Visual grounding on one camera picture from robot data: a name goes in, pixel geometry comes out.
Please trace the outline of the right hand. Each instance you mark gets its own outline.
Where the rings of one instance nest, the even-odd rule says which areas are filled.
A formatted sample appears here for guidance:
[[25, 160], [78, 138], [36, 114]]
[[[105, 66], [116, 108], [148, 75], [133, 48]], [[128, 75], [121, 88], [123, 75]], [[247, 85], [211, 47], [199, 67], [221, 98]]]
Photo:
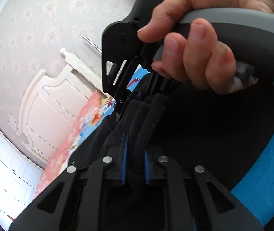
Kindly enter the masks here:
[[247, 85], [235, 77], [236, 60], [232, 50], [218, 40], [212, 25], [205, 19], [196, 19], [186, 38], [171, 31], [190, 10], [211, 7], [246, 8], [274, 14], [274, 0], [164, 0], [137, 35], [146, 43], [164, 41], [162, 58], [152, 63], [152, 69], [161, 76], [191, 82], [202, 90], [212, 88], [219, 94], [233, 93]]

